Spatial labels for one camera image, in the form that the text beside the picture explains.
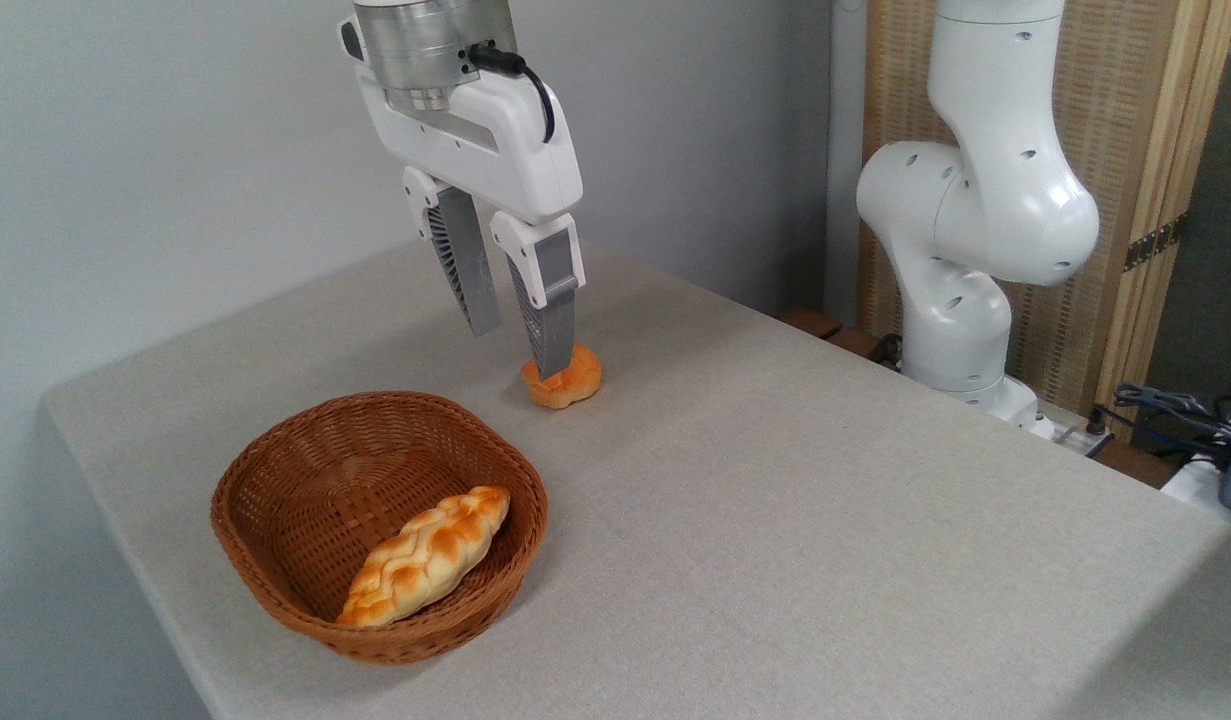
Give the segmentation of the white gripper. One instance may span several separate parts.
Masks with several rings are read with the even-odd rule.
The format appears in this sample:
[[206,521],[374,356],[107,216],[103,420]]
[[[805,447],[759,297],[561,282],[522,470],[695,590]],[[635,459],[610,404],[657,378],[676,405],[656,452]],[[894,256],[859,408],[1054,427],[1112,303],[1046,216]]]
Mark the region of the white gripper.
[[500,209],[492,240],[507,255],[539,379],[569,368],[586,270],[564,214],[583,193],[565,114],[529,78],[479,68],[468,55],[474,47],[513,53],[513,18],[350,15],[340,38],[379,140],[407,165],[411,218],[471,334],[502,319],[470,194]]

